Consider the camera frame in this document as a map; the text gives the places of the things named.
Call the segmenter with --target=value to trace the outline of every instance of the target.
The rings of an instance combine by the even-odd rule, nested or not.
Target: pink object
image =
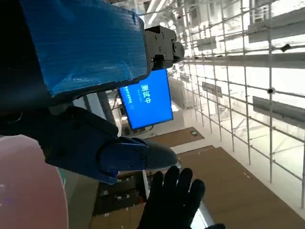
[[[46,164],[38,143],[22,135],[0,138],[0,228],[68,228],[58,168]]]

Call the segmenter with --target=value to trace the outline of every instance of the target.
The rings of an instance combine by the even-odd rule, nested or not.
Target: black glove
[[[167,171],[164,180],[157,172],[138,229],[189,229],[205,191],[201,180],[195,180],[189,191],[192,176],[189,168],[179,175],[176,166]],[[223,224],[208,227],[224,228]]]

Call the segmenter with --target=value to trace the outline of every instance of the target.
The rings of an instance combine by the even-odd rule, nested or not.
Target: blue plastic wrap
[[[140,18],[97,0],[22,0],[52,96],[147,74]]]

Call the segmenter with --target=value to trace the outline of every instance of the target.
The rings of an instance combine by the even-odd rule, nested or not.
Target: monitor
[[[131,129],[173,119],[167,71],[156,70],[137,84],[119,89]]]

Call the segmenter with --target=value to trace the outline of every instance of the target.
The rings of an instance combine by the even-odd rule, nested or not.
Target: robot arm
[[[159,169],[175,165],[171,149],[138,138],[118,137],[118,128],[79,107],[55,116],[48,109],[0,119],[3,135],[25,135],[38,141],[45,162],[114,184],[119,171]]]
[[[82,108],[48,110],[171,67],[184,57],[174,31],[144,30],[134,12],[101,1],[3,1],[1,15],[11,19],[0,18],[0,134],[33,138],[46,163],[108,184],[118,171],[177,163],[171,149],[118,137],[116,126]]]

